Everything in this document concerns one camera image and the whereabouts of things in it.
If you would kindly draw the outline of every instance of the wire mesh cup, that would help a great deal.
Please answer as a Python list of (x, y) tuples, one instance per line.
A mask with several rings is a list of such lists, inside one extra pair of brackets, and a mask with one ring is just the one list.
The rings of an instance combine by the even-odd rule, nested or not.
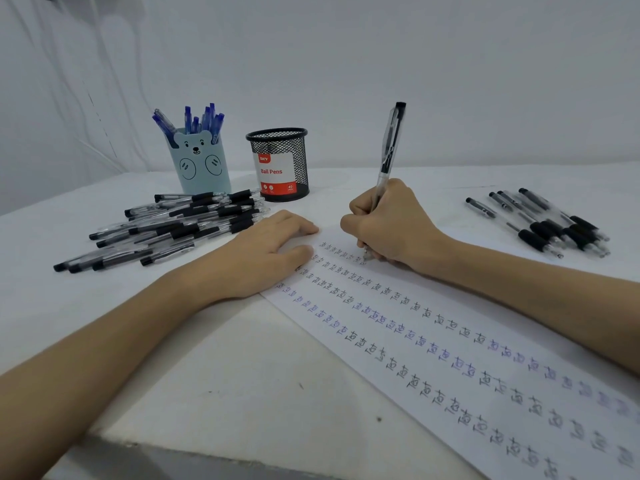
[(304, 128), (254, 131), (251, 143), (260, 194), (270, 202), (288, 202), (309, 193)]

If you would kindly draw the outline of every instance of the white table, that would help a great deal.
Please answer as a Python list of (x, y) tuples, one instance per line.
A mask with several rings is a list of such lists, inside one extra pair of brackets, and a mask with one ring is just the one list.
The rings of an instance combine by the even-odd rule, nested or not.
[[(319, 226), (336, 224), (376, 174), (311, 170), (309, 196), (272, 209), (290, 209)], [(414, 189), (439, 227), (514, 249), (519, 243), (512, 236), (473, 215), (462, 201), (530, 187), (593, 220), (612, 238), (612, 256), (590, 260), (571, 254), (567, 266), (640, 280), (640, 162), (397, 168), (394, 175)], [(236, 190), (256, 186), (252, 172), (234, 172), (232, 182)], [(104, 273), (53, 272), (53, 264), (91, 250), (87, 234), (123, 220), (123, 209), (152, 200), (154, 193), (176, 191), (179, 183), (171, 173), (128, 173), (0, 217), (0, 372), (228, 240), (146, 268), (133, 263)], [(92, 432), (117, 444), (341, 479), (481, 478), (260, 296), (212, 306), (188, 321), (140, 368)], [(74, 461), (63, 460), (59, 468), (71, 468)], [(83, 478), (111, 478), (91, 476), (82, 466), (89, 475)], [(191, 478), (163, 468), (167, 479)]]

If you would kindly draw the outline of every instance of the right hand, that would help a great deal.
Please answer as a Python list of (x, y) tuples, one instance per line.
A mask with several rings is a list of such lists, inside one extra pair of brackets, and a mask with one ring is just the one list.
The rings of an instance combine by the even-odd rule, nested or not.
[(423, 269), (425, 260), (446, 254), (452, 238), (437, 229), (402, 180), (391, 178), (387, 190), (371, 212), (376, 188), (373, 187), (352, 200), (348, 214), (340, 221), (342, 230), (358, 239), (358, 247), (365, 242), (380, 259), (400, 261), (414, 270)]

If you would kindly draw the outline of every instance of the white paper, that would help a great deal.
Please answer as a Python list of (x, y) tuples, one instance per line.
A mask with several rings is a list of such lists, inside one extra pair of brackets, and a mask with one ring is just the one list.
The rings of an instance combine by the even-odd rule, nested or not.
[(638, 479), (631, 376), (494, 303), (377, 261), (330, 228), (263, 293), (492, 479)]

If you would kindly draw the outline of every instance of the light blue pen holder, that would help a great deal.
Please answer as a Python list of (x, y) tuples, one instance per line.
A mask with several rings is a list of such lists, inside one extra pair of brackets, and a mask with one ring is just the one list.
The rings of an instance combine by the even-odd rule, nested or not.
[(211, 144), (210, 131), (185, 134), (184, 128), (178, 129), (173, 138), (177, 148), (164, 137), (184, 193), (231, 193), (225, 150), (220, 138), (217, 144)]

